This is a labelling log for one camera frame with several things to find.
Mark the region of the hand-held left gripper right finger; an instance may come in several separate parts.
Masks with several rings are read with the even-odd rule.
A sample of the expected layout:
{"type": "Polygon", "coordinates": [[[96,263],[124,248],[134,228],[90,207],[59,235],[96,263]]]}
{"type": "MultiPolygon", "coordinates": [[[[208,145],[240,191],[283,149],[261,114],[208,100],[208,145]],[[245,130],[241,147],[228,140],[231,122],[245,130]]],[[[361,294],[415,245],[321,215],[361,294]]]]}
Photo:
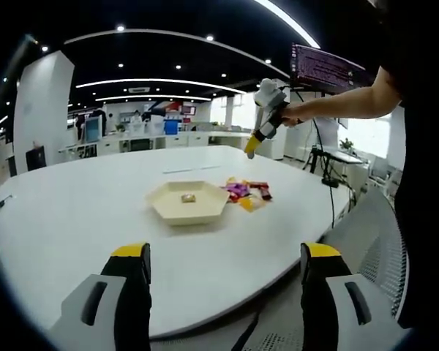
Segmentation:
{"type": "Polygon", "coordinates": [[[381,289],[334,247],[303,243],[301,272],[304,350],[393,350],[408,334],[381,289]]]}

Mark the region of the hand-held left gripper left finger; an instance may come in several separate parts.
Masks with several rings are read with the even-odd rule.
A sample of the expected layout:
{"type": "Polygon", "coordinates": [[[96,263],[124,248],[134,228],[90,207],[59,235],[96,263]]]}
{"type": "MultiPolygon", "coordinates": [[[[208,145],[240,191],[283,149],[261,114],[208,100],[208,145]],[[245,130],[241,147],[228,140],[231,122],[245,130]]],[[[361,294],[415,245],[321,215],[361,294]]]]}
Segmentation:
{"type": "Polygon", "coordinates": [[[150,350],[150,246],[121,246],[61,303],[49,330],[58,350],[150,350]]]}

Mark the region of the person's right hand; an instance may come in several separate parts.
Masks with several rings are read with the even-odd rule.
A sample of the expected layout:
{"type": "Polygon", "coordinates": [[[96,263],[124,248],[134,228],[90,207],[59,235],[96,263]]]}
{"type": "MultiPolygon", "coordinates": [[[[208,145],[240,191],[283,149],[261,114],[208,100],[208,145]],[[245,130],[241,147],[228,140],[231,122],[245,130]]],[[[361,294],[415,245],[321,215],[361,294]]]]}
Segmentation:
{"type": "Polygon", "coordinates": [[[282,124],[286,127],[295,127],[298,124],[302,124],[306,121],[303,116],[303,105],[288,105],[282,112],[282,124]]]}

